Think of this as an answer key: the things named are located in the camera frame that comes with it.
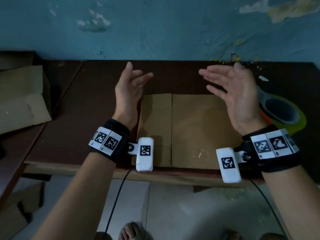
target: painted wall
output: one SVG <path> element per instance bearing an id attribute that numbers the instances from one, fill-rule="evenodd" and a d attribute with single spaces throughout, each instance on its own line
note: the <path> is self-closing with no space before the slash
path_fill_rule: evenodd
<path id="1" fill-rule="evenodd" d="M 45 59 L 313 61 L 320 0 L 0 0 L 0 48 Z"/>

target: wrist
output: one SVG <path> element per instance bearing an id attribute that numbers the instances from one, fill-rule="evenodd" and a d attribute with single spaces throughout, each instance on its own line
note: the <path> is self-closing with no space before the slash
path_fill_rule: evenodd
<path id="1" fill-rule="evenodd" d="M 244 136 L 244 135 L 248 135 L 252 132 L 261 130 L 263 128 L 266 128 L 268 125 L 265 121 L 263 121 L 262 119 L 257 119 L 252 121 L 250 124 L 247 124 L 246 126 L 242 126 L 241 129 L 238 130 L 238 132 Z"/>
<path id="2" fill-rule="evenodd" d="M 134 123 L 130 118 L 128 118 L 128 116 L 114 113 L 112 119 L 120 122 L 122 125 L 126 126 L 130 131 L 134 128 Z"/>

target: black cable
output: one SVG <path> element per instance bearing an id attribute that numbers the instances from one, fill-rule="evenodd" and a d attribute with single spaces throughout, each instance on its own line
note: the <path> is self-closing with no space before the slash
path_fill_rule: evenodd
<path id="1" fill-rule="evenodd" d="M 282 227 L 282 225 L 281 225 L 281 222 L 280 222 L 279 218 L 277 217 L 277 215 L 276 215 L 276 213 L 275 213 L 274 209 L 272 208 L 272 206 L 271 206 L 270 202 L 268 201 L 268 199 L 266 198 L 266 196 L 264 195 L 264 193 L 261 191 L 261 189 L 258 187 L 258 185 L 257 185 L 257 184 L 252 180 L 252 179 L 250 179 L 250 178 L 248 178 L 248 177 L 247 177 L 247 179 L 248 179 L 248 180 L 250 180 L 250 181 L 251 181 L 251 183 L 253 183 L 253 185 L 254 185 L 254 186 L 258 189 L 258 191 L 262 194 L 262 196 L 263 196 L 263 198 L 265 199 L 266 203 L 267 203 L 267 204 L 268 204 L 268 206 L 270 207 L 270 209 L 271 209 L 271 211 L 272 211 L 272 213 L 273 213 L 273 215 L 274 215 L 274 217 L 275 217 L 275 219 L 276 219 L 276 221 L 277 221 L 277 223 L 278 223 L 279 227 L 281 228 L 281 230 L 282 230 L 282 232 L 283 232 L 283 234 L 284 234 L 284 236 L 285 236 L 286 240 L 289 240 L 289 239 L 288 239 L 288 237 L 287 237 L 287 235 L 286 235 L 285 230 L 283 229 L 283 227 Z"/>
<path id="2" fill-rule="evenodd" d="M 111 217 L 112 217 L 113 211 L 115 210 L 115 207 L 116 207 L 116 204 L 117 204 L 117 201 L 118 201 L 118 197 L 119 197 L 120 191 L 121 191 L 121 189 L 122 189 L 122 185 L 123 185 L 123 183 L 125 182 L 128 174 L 131 172 L 131 170 L 132 170 L 132 168 L 127 172 L 127 174 L 126 174 L 125 177 L 123 178 L 122 183 L 121 183 L 121 185 L 120 185 L 120 188 L 119 188 L 117 197 L 115 198 L 115 202 L 114 202 L 113 208 L 112 208 L 111 213 L 110 213 L 110 217 L 109 217 L 109 220 L 108 220 L 108 224 L 106 225 L 106 231 L 104 232 L 104 239 L 106 239 L 106 235 L 107 235 L 107 231 L 108 231 L 108 228 L 109 228 L 109 225 L 110 225 Z"/>

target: wooden table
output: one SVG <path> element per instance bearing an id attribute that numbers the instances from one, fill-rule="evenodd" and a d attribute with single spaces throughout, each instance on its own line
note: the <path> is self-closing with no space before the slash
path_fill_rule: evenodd
<path id="1" fill-rule="evenodd" d="M 133 61 L 135 69 L 153 72 L 155 77 L 145 88 L 145 94 L 209 94 L 207 81 L 198 75 L 200 68 L 219 64 L 217 61 Z M 257 84 L 266 92 L 285 97 L 299 108 L 307 117 L 307 126 L 293 137 L 306 160 L 303 166 L 319 181 L 318 114 L 320 109 L 320 72 L 313 63 L 246 62 L 245 66 L 253 70 Z M 88 138 L 95 129 L 110 118 L 115 109 L 114 87 L 126 66 L 125 61 L 85 61 L 81 62 L 45 62 L 47 75 L 54 83 L 53 103 L 60 101 L 53 111 L 53 120 L 39 126 L 15 132 L 5 140 L 4 148 L 13 154 L 16 140 L 26 145 L 21 153 L 15 155 L 17 161 L 25 159 L 25 172 L 74 175 L 86 158 L 89 147 Z M 262 75 L 268 82 L 258 79 Z M 132 132 L 136 137 L 137 128 Z M 123 178 L 131 168 L 131 158 L 119 160 L 114 174 Z M 262 181 L 259 172 L 242 170 L 242 177 L 251 177 Z M 128 179 L 174 182 L 204 186 L 243 187 L 250 185 L 223 184 L 219 170 L 179 169 L 154 167 L 151 173 L 138 173 L 133 170 Z"/>

